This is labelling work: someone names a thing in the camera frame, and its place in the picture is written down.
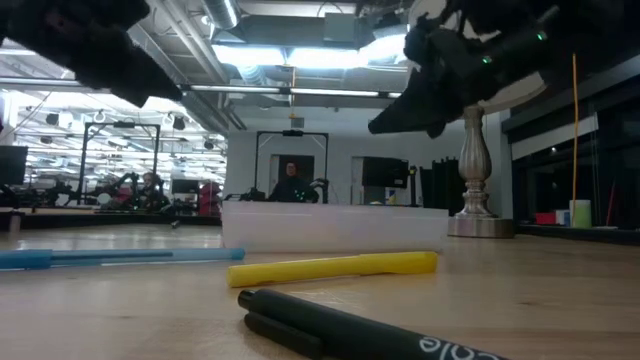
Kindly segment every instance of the wall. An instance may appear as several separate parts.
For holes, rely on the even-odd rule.
[[[499,214],[503,212],[503,204],[510,206],[511,197],[511,155],[506,138],[500,132],[500,121],[508,117],[508,113],[497,113],[487,116],[486,137],[492,154],[494,172],[487,181],[492,196],[490,208]],[[315,156],[315,176],[322,177],[324,170],[324,149],[309,137],[284,138],[280,135],[261,136],[258,188],[268,190],[269,160],[272,155],[294,154]],[[255,159],[255,132],[239,132],[229,135],[227,158],[227,176],[224,187],[225,194],[246,192],[253,186]],[[431,168],[431,162],[445,157],[458,158],[464,142],[464,122],[449,124],[445,132],[437,139],[430,139],[426,133],[406,133],[389,135],[341,136],[331,134],[329,140],[328,178],[332,189],[329,193],[331,203],[349,204],[351,199],[351,159],[354,156],[394,157],[409,160],[417,167]],[[508,184],[508,191],[502,189]],[[418,198],[421,196],[420,186],[416,186]],[[399,203],[409,203],[408,189],[398,194]]]

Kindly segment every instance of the yellow highlighter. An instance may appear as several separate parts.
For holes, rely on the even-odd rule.
[[[227,283],[242,287],[347,275],[423,274],[436,271],[437,263],[435,252],[406,252],[238,265],[229,267]]]

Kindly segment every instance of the man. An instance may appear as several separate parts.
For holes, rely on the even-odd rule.
[[[317,193],[309,184],[298,177],[298,168],[294,163],[287,163],[287,178],[280,180],[273,189],[269,201],[277,202],[306,202],[310,197],[317,197]]]
[[[142,176],[144,187],[138,195],[140,196],[140,207],[149,212],[158,211],[165,203],[165,196],[162,195],[160,187],[163,185],[163,181],[158,175],[152,172],[148,172]]]

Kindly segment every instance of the black marker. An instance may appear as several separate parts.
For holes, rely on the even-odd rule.
[[[506,360],[272,290],[244,290],[238,304],[249,329],[310,359]]]

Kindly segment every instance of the monitor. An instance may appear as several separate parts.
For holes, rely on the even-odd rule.
[[[0,184],[24,183],[28,152],[26,146],[0,146]]]
[[[199,194],[200,180],[175,179],[171,181],[172,194]]]
[[[362,186],[407,188],[409,161],[394,158],[365,157]]]

